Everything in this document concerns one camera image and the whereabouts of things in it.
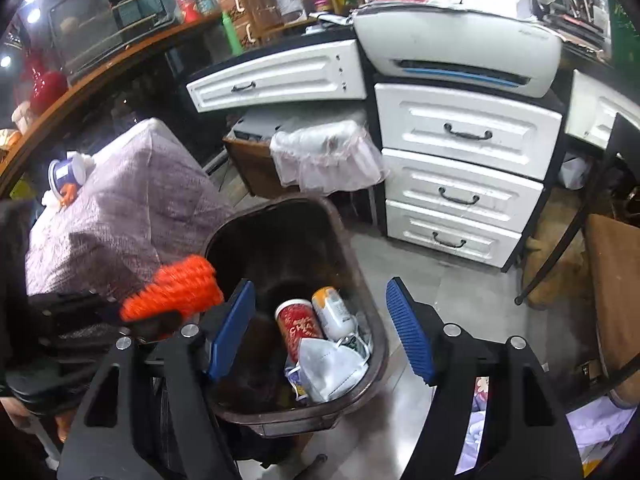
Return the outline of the right hand orange sleeve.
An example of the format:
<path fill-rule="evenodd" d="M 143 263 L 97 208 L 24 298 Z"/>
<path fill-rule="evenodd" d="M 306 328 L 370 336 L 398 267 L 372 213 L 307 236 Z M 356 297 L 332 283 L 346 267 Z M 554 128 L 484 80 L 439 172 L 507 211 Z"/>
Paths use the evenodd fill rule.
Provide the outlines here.
<path fill-rule="evenodd" d="M 12 398 L 12 396 L 2 396 L 1 403 L 15 427 L 24 426 L 28 422 L 32 413 L 21 401 Z M 70 422 L 73 420 L 73 414 L 73 412 L 69 412 L 55 416 L 58 438 L 61 442 L 65 442 L 70 433 Z"/>

